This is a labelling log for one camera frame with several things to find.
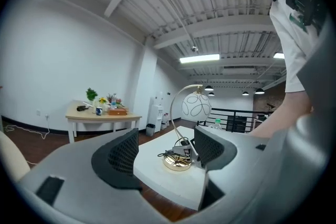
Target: white lamp shade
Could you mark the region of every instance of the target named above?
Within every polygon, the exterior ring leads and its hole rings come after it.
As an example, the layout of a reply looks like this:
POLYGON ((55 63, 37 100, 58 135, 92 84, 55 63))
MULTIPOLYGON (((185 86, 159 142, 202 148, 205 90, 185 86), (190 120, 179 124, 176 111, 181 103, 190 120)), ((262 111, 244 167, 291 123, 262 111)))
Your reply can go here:
POLYGON ((186 120, 206 121, 210 113, 210 100, 204 94, 191 93, 182 102, 182 114, 186 120))

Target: water bottle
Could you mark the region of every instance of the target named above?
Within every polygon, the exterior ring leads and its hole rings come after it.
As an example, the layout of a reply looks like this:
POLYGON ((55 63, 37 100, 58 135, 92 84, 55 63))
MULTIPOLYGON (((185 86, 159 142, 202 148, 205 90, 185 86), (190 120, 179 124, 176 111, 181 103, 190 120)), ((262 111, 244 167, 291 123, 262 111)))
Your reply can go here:
POLYGON ((222 127, 220 125, 221 124, 220 122, 221 122, 220 119, 216 119, 215 124, 211 125, 211 128, 221 130, 222 127))
POLYGON ((111 109, 116 109, 117 107, 117 94, 114 93, 111 101, 111 109))

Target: gold lamp base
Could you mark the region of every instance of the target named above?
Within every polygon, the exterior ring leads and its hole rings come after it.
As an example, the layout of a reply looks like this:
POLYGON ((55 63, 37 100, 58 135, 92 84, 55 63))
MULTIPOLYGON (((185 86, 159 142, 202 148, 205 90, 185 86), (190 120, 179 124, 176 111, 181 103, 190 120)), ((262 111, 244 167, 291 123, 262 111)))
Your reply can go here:
POLYGON ((190 158, 182 158, 177 155, 163 157, 163 163, 166 167, 174 171, 186 171, 191 167, 192 161, 190 158))

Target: white shirt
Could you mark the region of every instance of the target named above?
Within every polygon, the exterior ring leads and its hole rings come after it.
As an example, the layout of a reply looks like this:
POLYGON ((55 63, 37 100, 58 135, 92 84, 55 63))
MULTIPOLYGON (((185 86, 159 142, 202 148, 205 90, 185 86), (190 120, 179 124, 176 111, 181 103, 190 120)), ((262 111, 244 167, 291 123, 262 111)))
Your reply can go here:
POLYGON ((317 42, 317 31, 310 25, 304 31, 293 20, 299 13, 286 4, 286 0, 272 3, 269 16, 281 41, 287 69, 286 92, 304 91, 296 76, 306 63, 317 42))

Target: brown floor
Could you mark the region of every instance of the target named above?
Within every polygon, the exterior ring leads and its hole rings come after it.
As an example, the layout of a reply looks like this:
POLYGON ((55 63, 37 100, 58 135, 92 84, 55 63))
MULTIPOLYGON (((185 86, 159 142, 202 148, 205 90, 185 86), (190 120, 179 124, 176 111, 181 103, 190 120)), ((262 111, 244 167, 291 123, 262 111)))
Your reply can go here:
MULTIPOLYGON (((186 120, 176 120, 176 127, 184 126, 188 128, 193 128, 196 123, 186 120)), ((148 141, 151 141, 159 136, 171 131, 173 129, 172 124, 167 127, 165 130, 161 130, 154 134, 152 137, 148 137, 143 133, 139 134, 139 145, 144 144, 148 141)), ((22 154, 25 156, 26 160, 30 163, 39 163, 51 152, 57 148, 68 144, 69 138, 67 135, 56 135, 48 134, 46 139, 43 140, 39 134, 30 133, 21 129, 15 129, 12 132, 6 133, 8 137, 16 144, 20 149, 22 154)), ((90 135, 83 135, 75 137, 75 141, 81 141, 85 139, 92 138, 90 135)), ((194 213, 195 210, 180 206, 174 202, 166 199, 157 192, 153 191, 147 185, 141 182, 143 187, 142 196, 163 216, 169 219, 172 222, 186 218, 194 213)))

